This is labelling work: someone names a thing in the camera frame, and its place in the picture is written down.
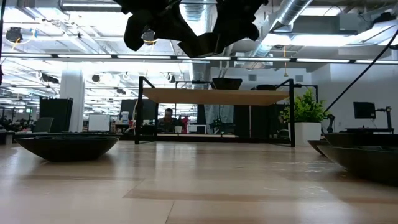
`wooden floor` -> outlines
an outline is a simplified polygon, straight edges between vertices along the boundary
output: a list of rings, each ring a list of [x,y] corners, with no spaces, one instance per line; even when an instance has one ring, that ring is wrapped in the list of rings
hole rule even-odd
[[[304,147],[119,141],[57,164],[12,145],[0,147],[0,223],[398,223],[398,188]]]

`whiteboard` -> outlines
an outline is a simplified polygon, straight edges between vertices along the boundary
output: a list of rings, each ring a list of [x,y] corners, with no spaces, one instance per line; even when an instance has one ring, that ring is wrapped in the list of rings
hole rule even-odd
[[[88,115],[88,131],[109,131],[111,115],[90,114]]]

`wooden shelf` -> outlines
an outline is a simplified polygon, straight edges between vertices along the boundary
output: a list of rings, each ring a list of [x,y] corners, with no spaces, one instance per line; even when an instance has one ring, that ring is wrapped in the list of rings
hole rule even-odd
[[[289,92],[266,90],[144,88],[144,96],[156,103],[267,106],[288,98]]]

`green plant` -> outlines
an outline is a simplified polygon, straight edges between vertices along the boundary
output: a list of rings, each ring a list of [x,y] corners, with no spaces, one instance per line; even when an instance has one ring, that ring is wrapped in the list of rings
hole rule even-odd
[[[319,103],[315,102],[314,94],[311,89],[308,89],[304,95],[296,96],[294,99],[294,121],[319,123],[325,119],[328,112],[323,109],[324,100]],[[280,112],[284,120],[290,122],[290,108],[287,106]]]

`man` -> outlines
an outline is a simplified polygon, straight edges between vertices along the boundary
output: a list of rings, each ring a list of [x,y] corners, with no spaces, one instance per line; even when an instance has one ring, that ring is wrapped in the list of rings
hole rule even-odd
[[[177,119],[173,118],[173,110],[167,108],[164,111],[164,117],[159,119],[157,130],[161,133],[174,133],[174,127]]]

